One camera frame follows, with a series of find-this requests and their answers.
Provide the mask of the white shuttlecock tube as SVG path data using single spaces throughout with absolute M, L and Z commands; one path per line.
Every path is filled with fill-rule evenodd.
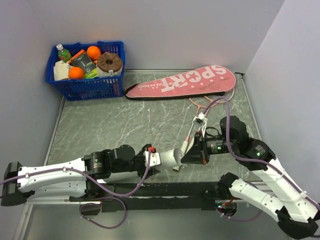
M 159 171 L 172 169 L 173 171 L 178 172 L 183 165 L 181 160 L 184 157 L 184 154 L 180 148 L 162 152 L 159 154 L 159 157 L 161 164 L 156 167 L 156 169 Z

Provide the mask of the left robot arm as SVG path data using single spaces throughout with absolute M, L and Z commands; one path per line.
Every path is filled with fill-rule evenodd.
M 0 204 L 18 206 L 29 199 L 69 196 L 95 200 L 99 195 L 98 180 L 122 180 L 132 176 L 146 179 L 159 172 L 160 154 L 151 145 L 139 153 L 129 145 L 96 151 L 75 160 L 48 166 L 26 167 L 20 162 L 8 164 Z

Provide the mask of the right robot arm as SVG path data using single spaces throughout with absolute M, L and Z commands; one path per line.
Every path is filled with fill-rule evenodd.
M 244 122 L 234 115 L 224 117 L 219 122 L 217 135 L 206 132 L 207 119 L 202 113 L 194 117 L 193 122 L 200 127 L 181 159 L 183 164 L 205 165 L 211 155 L 231 154 L 259 177 L 273 195 L 228 172 L 219 180 L 218 193 L 223 199 L 233 196 L 254 205 L 271 216 L 279 228 L 293 239 L 317 237 L 320 205 L 295 184 L 265 142 L 249 136 Z

